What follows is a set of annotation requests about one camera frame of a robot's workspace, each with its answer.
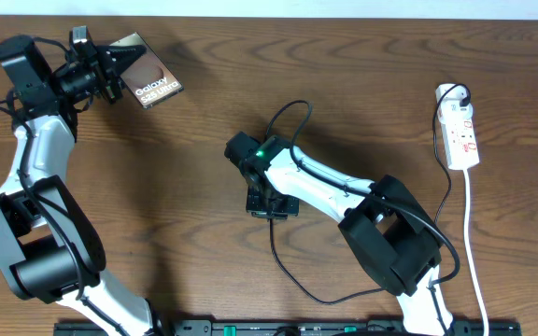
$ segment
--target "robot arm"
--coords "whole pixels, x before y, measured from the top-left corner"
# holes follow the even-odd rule
[[[339,223],[340,231],[367,274],[396,296],[403,310],[405,329],[443,335],[437,308],[447,329],[453,317],[446,309],[439,286],[434,286],[437,307],[428,289],[439,273],[441,244],[413,218],[345,189],[402,201],[428,219],[410,192],[388,175],[375,183],[337,172],[312,160],[298,147],[293,149],[293,154],[305,170],[292,159],[290,141],[277,136],[260,144],[239,133],[228,142],[225,156],[239,168],[249,185],[247,210],[254,217],[285,219],[288,215],[298,215],[297,200],[316,207]],[[397,216],[394,224],[384,234],[379,232],[375,225],[394,213]]]
[[[165,335],[149,303],[106,269],[101,240],[64,185],[77,139],[79,111],[73,105],[94,95],[111,104],[121,98],[119,74],[145,51],[95,46],[85,26],[70,38],[68,64],[55,72],[32,37],[19,35],[0,44],[0,62],[22,103],[18,113],[10,111],[18,145],[0,188],[0,269],[19,298],[73,308],[108,335]],[[26,244],[18,240],[42,225],[50,226],[51,235]]]

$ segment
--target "power strip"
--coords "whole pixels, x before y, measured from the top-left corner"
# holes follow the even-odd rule
[[[437,102],[453,86],[440,85],[435,91]],[[460,100],[467,94],[462,86],[454,88],[446,94],[437,111],[446,146],[447,168],[452,170],[468,169],[479,163],[472,120],[473,105],[460,106]]]

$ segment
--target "white cable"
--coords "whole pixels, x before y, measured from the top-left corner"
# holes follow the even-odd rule
[[[471,182],[468,177],[468,169],[463,169],[462,171],[464,172],[464,189],[466,190],[466,208],[464,210],[464,247],[466,248],[468,267],[471,270],[471,277],[473,278],[474,294],[476,294],[478,308],[481,311],[481,318],[483,319],[483,336],[489,336],[489,321],[487,318],[487,311],[485,310],[485,303],[483,302],[481,287],[478,285],[478,279],[476,278],[476,268],[474,267],[473,250],[471,249],[469,234],[471,214]]]

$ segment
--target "green connector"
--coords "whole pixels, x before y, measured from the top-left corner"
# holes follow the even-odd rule
[[[235,336],[235,327],[223,327],[223,336]]]

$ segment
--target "wood grain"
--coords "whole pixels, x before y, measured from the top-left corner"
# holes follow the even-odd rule
[[[80,115],[67,185],[102,237],[108,268],[169,316],[341,319],[399,315],[387,293],[315,304],[275,265],[268,227],[244,211],[246,184],[223,158],[242,130],[257,136],[285,103],[315,113],[300,138],[316,159],[352,175],[400,178],[434,213],[446,189],[432,157],[433,91],[461,81],[473,92],[482,163],[472,173],[473,242],[492,319],[538,335],[538,22],[0,17],[16,33],[65,41],[87,24],[104,43],[144,36],[186,90],[144,111],[132,97]],[[61,62],[57,49],[42,48]],[[10,83],[0,66],[0,99]],[[290,135],[302,116],[276,125]],[[15,150],[0,114],[0,185]],[[441,219],[460,252],[444,285],[455,315],[478,318],[462,248],[461,174]],[[284,263],[332,300],[375,287],[335,223],[303,204],[276,226]],[[451,268],[444,254],[443,272]],[[78,314],[20,301],[0,274],[0,333],[47,335]]]

